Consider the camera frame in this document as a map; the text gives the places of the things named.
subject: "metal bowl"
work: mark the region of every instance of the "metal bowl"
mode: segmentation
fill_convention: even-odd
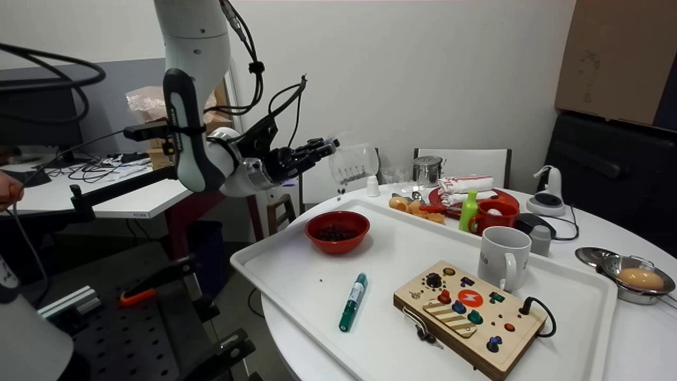
[[[625,268],[642,268],[645,273],[659,275],[662,286],[660,288],[638,288],[638,286],[628,283],[625,277],[621,277],[621,273]],[[640,258],[640,256],[608,258],[608,261],[598,262],[598,271],[618,283],[618,297],[628,303],[651,305],[651,303],[659,303],[660,297],[666,297],[675,291],[673,277],[669,277],[659,266],[655,266],[655,262]]]

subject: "glass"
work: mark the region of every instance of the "glass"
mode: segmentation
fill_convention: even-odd
[[[414,191],[414,183],[411,177],[411,167],[384,167],[382,177],[385,185],[391,187],[391,192],[399,192],[403,198],[411,198]]]
[[[436,189],[443,173],[441,157],[418,157],[413,165],[413,176],[418,191]]]
[[[378,173],[378,153],[374,146],[340,146],[331,157],[331,171],[336,183],[338,199],[349,183]]]

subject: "monitor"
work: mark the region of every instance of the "monitor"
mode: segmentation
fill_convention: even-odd
[[[46,119],[46,120],[72,119],[78,112],[72,89],[0,94],[0,146],[67,148],[83,143],[78,120],[59,122],[59,125],[28,122],[28,120],[10,119],[5,112],[22,115],[28,119]]]

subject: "red bowl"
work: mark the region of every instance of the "red bowl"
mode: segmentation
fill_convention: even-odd
[[[367,216],[356,211],[327,211],[304,224],[304,236],[331,256],[351,252],[371,228]]]

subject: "marker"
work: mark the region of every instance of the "marker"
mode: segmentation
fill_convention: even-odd
[[[349,332],[349,330],[351,330],[364,293],[367,293],[367,275],[360,273],[358,280],[356,280],[356,283],[353,283],[353,288],[351,288],[351,294],[349,294],[349,299],[347,299],[347,303],[346,303],[340,321],[338,321],[338,330],[340,330],[340,332]]]

